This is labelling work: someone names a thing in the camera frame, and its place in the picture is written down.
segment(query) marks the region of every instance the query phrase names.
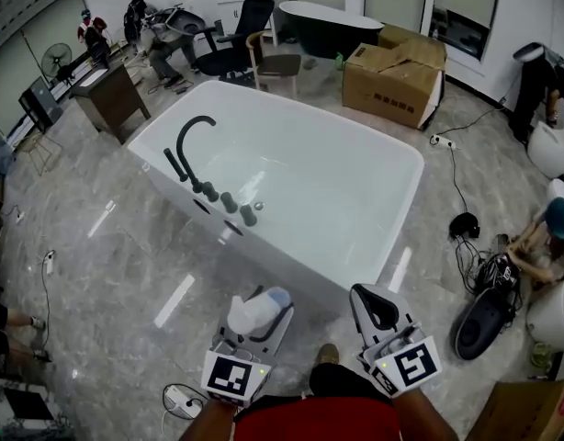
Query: black office chair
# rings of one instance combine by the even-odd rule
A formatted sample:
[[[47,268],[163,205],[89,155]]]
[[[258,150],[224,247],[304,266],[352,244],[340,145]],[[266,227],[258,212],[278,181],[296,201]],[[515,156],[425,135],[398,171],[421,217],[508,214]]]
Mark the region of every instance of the black office chair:
[[[251,77],[252,73],[244,74],[241,78],[235,73],[244,73],[252,66],[249,52],[245,47],[245,40],[250,34],[262,31],[274,11],[273,0],[245,0],[243,2],[242,14],[235,34],[219,38],[217,42],[230,42],[233,47],[227,49],[217,49],[211,32],[215,28],[202,29],[207,37],[212,52],[197,59],[197,68],[204,74],[219,76],[220,80],[242,81],[246,77]]]

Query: black faucet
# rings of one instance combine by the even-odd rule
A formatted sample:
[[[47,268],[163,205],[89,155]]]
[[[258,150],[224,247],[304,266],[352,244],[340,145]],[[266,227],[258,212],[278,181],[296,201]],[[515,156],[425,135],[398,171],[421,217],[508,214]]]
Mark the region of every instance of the black faucet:
[[[215,119],[213,118],[210,118],[209,116],[196,116],[184,125],[184,127],[180,130],[180,133],[178,134],[178,139],[175,142],[175,152],[178,155],[178,159],[180,160],[180,163],[182,164],[182,166],[184,166],[187,175],[190,177],[190,182],[192,183],[192,190],[195,193],[203,192],[203,184],[200,181],[198,181],[198,178],[192,171],[192,168],[190,168],[190,164],[188,163],[186,157],[184,156],[184,153],[182,152],[182,145],[184,144],[184,137],[186,136],[190,128],[202,121],[207,122],[211,126],[215,126],[217,124],[217,121],[215,121]],[[182,172],[182,170],[180,169],[180,165],[178,165],[177,162],[175,161],[175,158],[172,155],[170,149],[164,149],[164,154],[167,157],[167,159],[170,161],[172,167],[175,169],[175,172],[180,177],[180,181],[182,182],[186,181],[186,175],[184,175],[184,172]]]

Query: glossy tile floor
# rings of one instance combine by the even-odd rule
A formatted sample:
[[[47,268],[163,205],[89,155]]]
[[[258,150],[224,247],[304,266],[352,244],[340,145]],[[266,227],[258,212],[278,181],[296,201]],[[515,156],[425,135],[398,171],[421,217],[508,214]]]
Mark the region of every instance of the glossy tile floor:
[[[187,72],[180,53],[172,64],[197,84],[206,80]],[[143,73],[146,79],[139,90],[157,117],[178,96],[162,88],[147,95],[155,81],[150,70]],[[410,246],[412,261],[400,292],[434,336],[444,364],[441,377],[424,391],[465,436],[496,380],[525,379],[530,344],[523,309],[513,327],[479,359],[462,363],[451,350],[451,324],[468,302],[454,245],[447,240],[448,223],[462,211],[462,204],[452,183],[450,153],[431,147],[428,138],[432,132],[467,124],[491,107],[447,85],[447,98],[433,125],[419,132],[342,107],[341,80],[332,61],[318,60],[315,68],[299,75],[299,100],[386,132],[424,157],[421,184],[378,283],[388,283],[404,246]],[[281,81],[271,91],[287,96],[289,88]],[[22,153],[6,179],[5,211],[18,204],[25,219],[19,224],[14,214],[6,219],[0,243],[4,301],[45,315],[39,264],[55,249],[54,273],[47,277],[48,349],[54,362],[43,370],[43,380],[73,420],[80,439],[157,440],[162,437],[164,385],[198,386],[204,352],[231,296],[279,283],[163,199],[126,147],[98,134],[75,101],[64,102],[63,110],[48,133],[63,146],[56,165],[39,177]],[[134,115],[126,129],[141,129],[143,121]],[[457,182],[482,228],[477,247],[488,248],[497,232],[521,231],[544,203],[547,180],[514,141],[505,117],[491,113],[471,129],[450,136],[460,146]],[[111,200],[115,208],[100,222]],[[194,284],[158,328],[154,318],[188,276]],[[337,317],[302,296],[294,299],[297,312],[267,391],[304,389],[312,360],[328,341],[339,346],[346,366],[360,371],[355,361],[360,340],[351,315]],[[34,333],[17,336],[29,343]],[[166,416],[169,439],[177,439],[185,429],[186,422]]]

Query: sneaker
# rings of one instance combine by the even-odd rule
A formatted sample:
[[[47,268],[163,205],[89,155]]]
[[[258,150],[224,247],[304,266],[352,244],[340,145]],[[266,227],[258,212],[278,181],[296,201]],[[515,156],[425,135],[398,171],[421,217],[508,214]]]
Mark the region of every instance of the sneaker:
[[[33,357],[35,359],[37,359],[38,361],[41,361],[43,363],[50,363],[51,362],[50,354],[44,349],[34,349],[33,350]]]
[[[45,321],[38,317],[31,317],[31,326],[37,330],[45,331]]]
[[[172,88],[174,85],[176,85],[178,82],[180,82],[180,80],[182,80],[184,77],[182,75],[177,75],[175,77],[172,77],[170,80],[168,80],[168,83],[164,85],[164,88]]]
[[[314,366],[317,367],[323,363],[339,364],[339,350],[333,343],[327,343],[321,347],[315,358]]]

